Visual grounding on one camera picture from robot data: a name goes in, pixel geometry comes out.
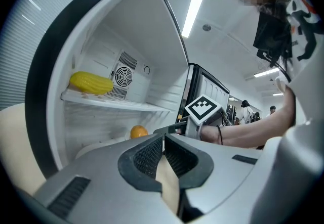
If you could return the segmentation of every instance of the ceiling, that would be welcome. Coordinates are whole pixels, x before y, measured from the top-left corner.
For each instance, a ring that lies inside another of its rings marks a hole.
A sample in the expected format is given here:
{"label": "ceiling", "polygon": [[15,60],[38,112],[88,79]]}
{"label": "ceiling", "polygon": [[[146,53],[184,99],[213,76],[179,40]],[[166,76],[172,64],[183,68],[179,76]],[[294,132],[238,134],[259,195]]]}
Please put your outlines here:
{"label": "ceiling", "polygon": [[[191,0],[168,1],[182,29]],[[198,47],[202,55],[216,54],[249,81],[257,93],[267,97],[278,92],[275,81],[270,81],[277,73],[260,78],[253,76],[269,69],[269,63],[259,59],[253,47],[258,17],[255,7],[245,6],[238,0],[203,0],[185,44]],[[204,24],[211,26],[209,32],[203,31]]]}

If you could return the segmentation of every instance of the person's arm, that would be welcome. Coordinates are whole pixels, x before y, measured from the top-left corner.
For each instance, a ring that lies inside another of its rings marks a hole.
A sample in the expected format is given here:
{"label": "person's arm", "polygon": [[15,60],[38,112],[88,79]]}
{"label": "person's arm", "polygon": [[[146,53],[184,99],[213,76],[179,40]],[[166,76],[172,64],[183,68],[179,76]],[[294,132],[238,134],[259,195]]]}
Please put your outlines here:
{"label": "person's arm", "polygon": [[[295,119],[295,96],[286,87],[283,107],[269,117],[259,121],[236,126],[220,127],[223,145],[251,148],[264,145],[272,137],[282,136]],[[218,129],[204,126],[201,129],[201,140],[221,144]]]}

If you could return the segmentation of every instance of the fan grille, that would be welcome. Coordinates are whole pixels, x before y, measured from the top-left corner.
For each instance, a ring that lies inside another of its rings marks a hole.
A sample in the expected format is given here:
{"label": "fan grille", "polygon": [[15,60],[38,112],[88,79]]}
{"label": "fan grille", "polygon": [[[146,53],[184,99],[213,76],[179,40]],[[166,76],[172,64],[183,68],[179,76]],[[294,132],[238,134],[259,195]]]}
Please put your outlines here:
{"label": "fan grille", "polygon": [[116,83],[121,87],[130,85],[133,81],[131,70],[128,67],[118,68],[115,74],[115,80]]}

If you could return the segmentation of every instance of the refrigerator shelf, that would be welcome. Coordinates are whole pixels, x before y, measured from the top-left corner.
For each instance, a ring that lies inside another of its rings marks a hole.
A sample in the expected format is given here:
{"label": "refrigerator shelf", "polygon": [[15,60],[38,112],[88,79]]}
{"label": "refrigerator shelf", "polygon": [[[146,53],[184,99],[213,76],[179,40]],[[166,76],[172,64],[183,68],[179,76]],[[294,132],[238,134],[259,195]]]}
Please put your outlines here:
{"label": "refrigerator shelf", "polygon": [[145,111],[145,112],[169,112],[168,109],[156,105],[151,105],[148,103],[138,103],[138,102],[133,102],[126,99],[111,97],[107,95],[86,94],[86,93],[82,93],[70,89],[67,89],[62,93],[61,99],[64,101],[70,101],[70,102],[81,103],[86,105],[117,108],[122,110]]}

